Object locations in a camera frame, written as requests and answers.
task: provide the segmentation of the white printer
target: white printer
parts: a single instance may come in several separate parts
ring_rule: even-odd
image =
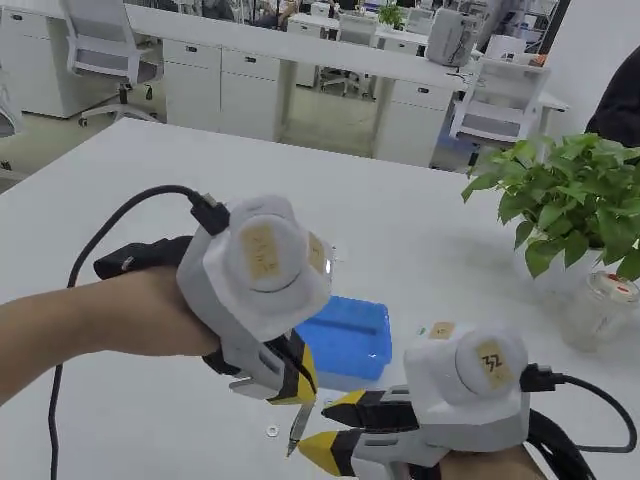
[[[429,34],[426,57],[450,67],[466,65],[478,38],[481,19],[446,8],[440,8]]]

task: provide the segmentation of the white plastic casing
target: white plastic casing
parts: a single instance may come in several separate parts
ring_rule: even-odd
[[[289,331],[329,300],[331,247],[297,223],[282,197],[237,204],[203,264],[220,302],[260,342]]]
[[[430,338],[425,331],[405,351],[411,403],[421,424],[478,425],[520,410],[519,378],[527,366],[527,351],[515,332],[475,331],[458,324],[445,337]],[[510,373],[502,380],[492,379],[486,370],[486,362],[496,361],[483,358],[486,345],[497,345],[501,371]]]

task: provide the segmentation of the white circular housing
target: white circular housing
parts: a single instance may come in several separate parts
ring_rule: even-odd
[[[508,330],[472,331],[458,342],[456,369],[460,381],[479,396],[507,394],[519,384],[526,366],[524,343]]]
[[[277,215],[258,215],[231,232],[225,263],[241,285],[257,292],[276,292],[291,284],[305,266],[303,231]]]

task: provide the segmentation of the small washer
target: small washer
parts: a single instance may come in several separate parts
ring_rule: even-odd
[[[280,429],[275,425],[269,425],[267,427],[267,437],[275,438],[280,433]]]

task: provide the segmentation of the cable connector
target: cable connector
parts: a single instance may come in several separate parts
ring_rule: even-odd
[[[523,392],[553,392],[556,385],[564,383],[562,374],[553,373],[549,366],[530,363],[520,375],[520,390]]]
[[[193,205],[191,215],[209,235],[214,237],[229,227],[229,210],[222,203],[216,202],[211,195],[198,195],[190,200]]]

